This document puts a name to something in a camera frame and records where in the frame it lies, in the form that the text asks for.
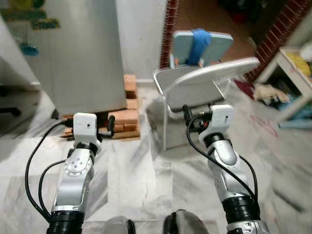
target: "chair leg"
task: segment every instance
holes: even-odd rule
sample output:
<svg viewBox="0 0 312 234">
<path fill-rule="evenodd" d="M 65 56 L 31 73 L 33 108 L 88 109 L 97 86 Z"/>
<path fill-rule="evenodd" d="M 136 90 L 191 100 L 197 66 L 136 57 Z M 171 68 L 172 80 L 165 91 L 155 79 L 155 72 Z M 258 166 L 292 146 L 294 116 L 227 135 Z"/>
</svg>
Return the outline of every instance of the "chair leg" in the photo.
<svg viewBox="0 0 312 234">
<path fill-rule="evenodd" d="M 164 147 L 163 149 L 165 151 L 167 150 L 167 126 L 168 126 L 168 109 L 167 109 L 167 104 L 164 103 L 164 135 L 163 135 Z"/>
</svg>

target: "light blue board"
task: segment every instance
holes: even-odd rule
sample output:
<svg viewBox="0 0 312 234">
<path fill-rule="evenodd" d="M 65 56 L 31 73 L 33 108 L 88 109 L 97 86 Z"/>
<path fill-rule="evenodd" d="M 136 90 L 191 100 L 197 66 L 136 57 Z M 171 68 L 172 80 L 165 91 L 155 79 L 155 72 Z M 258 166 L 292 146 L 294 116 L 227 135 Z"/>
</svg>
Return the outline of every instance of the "light blue board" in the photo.
<svg viewBox="0 0 312 234">
<path fill-rule="evenodd" d="M 212 61 L 221 59 L 233 44 L 233 38 L 229 34 L 212 32 L 211 34 L 211 42 L 202 55 L 205 66 L 209 65 Z M 176 31 L 173 37 L 173 56 L 179 60 L 179 65 L 185 64 L 193 46 L 193 33 L 191 31 Z"/>
</svg>

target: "black cable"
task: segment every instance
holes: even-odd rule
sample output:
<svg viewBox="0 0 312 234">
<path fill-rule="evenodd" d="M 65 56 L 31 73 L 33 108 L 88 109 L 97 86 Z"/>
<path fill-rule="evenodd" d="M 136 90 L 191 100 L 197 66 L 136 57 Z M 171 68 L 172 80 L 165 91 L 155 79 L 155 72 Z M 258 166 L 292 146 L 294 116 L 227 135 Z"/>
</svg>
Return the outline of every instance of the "black cable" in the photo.
<svg viewBox="0 0 312 234">
<path fill-rule="evenodd" d="M 200 154 L 202 154 L 203 156 L 205 156 L 208 160 L 210 160 L 211 162 L 213 162 L 214 164 L 216 164 L 218 167 L 220 167 L 221 169 L 223 169 L 224 171 L 226 171 L 228 174 L 230 174 L 234 179 L 236 179 L 251 195 L 251 197 L 254 199 L 255 202 L 257 202 L 257 200 L 255 199 L 255 195 L 254 193 L 251 191 L 251 189 L 248 187 L 247 184 L 245 184 L 237 175 L 235 175 L 233 172 L 231 172 L 229 169 L 227 169 L 225 166 L 223 166 L 222 164 L 220 164 L 218 161 L 216 161 L 214 158 L 212 158 L 209 154 L 210 153 L 205 153 L 203 152 L 200 148 L 198 148 L 193 142 L 192 139 L 190 137 L 190 126 L 194 123 L 194 121 L 196 119 L 199 119 L 199 116 L 196 116 L 194 118 L 192 118 L 192 120 L 190 121 L 189 125 L 187 126 L 187 131 L 186 131 L 186 136 L 187 139 L 189 141 L 189 143 L 191 144 L 191 146 Z"/>
<path fill-rule="evenodd" d="M 42 215 L 42 217 L 45 218 L 45 220 L 47 220 L 47 222 L 50 222 L 50 214 L 49 213 L 46 213 L 44 212 L 40 206 L 35 202 L 35 200 L 33 199 L 31 193 L 30 193 L 30 189 L 29 189 L 29 167 L 30 167 L 30 163 L 31 163 L 31 160 L 33 159 L 34 157 L 34 154 L 36 153 L 36 151 L 38 150 L 39 146 L 42 144 L 43 140 L 47 137 L 47 135 L 57 126 L 61 125 L 62 122 L 59 122 L 55 125 L 53 125 L 52 127 L 50 127 L 48 129 L 48 131 L 43 135 L 42 139 L 40 140 L 40 142 L 38 143 L 38 145 L 35 147 L 35 149 L 33 150 L 33 152 L 31 153 L 31 155 L 29 156 L 29 159 L 27 161 L 27 165 L 26 165 L 26 170 L 25 170 L 25 189 L 26 189 L 26 194 L 27 194 L 27 197 L 30 201 L 30 203 L 34 206 L 34 208 Z"/>
<path fill-rule="evenodd" d="M 252 165 L 249 163 L 249 161 L 247 161 L 244 157 L 242 157 L 240 155 L 240 158 L 248 165 L 248 167 L 250 168 L 252 174 L 253 174 L 253 184 L 254 184 L 254 198 L 255 200 L 258 202 L 258 181 L 257 181 L 257 176 L 255 174 L 255 171 L 252 167 Z"/>
<path fill-rule="evenodd" d="M 51 167 L 54 167 L 58 164 L 61 164 L 65 162 L 65 160 L 61 160 L 61 161 L 58 161 L 58 162 L 55 162 L 55 163 L 52 163 L 50 164 L 41 174 L 40 176 L 40 180 L 39 180 L 39 187 L 38 187 L 38 197 L 39 197 L 39 203 L 43 209 L 44 212 L 48 213 L 49 214 L 49 217 L 51 217 L 50 213 L 48 212 L 47 208 L 45 207 L 44 205 L 44 202 L 43 202 L 43 199 L 42 199 L 42 183 L 43 183 L 43 179 L 44 179 L 44 176 L 45 174 L 47 173 L 47 171 L 51 168 Z"/>
</svg>

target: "refrigerator door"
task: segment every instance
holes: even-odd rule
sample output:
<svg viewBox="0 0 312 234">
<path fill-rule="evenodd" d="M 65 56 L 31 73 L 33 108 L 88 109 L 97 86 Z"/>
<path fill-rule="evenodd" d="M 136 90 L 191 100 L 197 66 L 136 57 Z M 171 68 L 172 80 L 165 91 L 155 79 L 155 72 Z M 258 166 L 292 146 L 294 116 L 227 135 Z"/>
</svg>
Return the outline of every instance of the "refrigerator door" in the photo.
<svg viewBox="0 0 312 234">
<path fill-rule="evenodd" d="M 58 111 L 126 107 L 115 0 L 45 0 L 35 10 L 59 28 L 30 21 L 23 43 L 39 53 L 25 58 Z"/>
</svg>

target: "white wall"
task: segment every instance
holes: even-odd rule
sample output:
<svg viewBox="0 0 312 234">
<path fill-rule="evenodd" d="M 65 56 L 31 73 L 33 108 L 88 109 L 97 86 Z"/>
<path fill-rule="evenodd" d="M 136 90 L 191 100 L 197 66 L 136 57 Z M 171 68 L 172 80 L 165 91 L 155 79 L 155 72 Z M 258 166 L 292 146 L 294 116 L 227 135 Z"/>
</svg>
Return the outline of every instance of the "white wall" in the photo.
<svg viewBox="0 0 312 234">
<path fill-rule="evenodd" d="M 38 85 L 10 31 L 0 17 L 0 85 Z"/>
<path fill-rule="evenodd" d="M 159 68 L 167 0 L 116 0 L 124 72 L 152 79 Z"/>
<path fill-rule="evenodd" d="M 309 40 L 312 40 L 312 10 L 292 33 L 286 45 L 300 48 Z"/>
</svg>

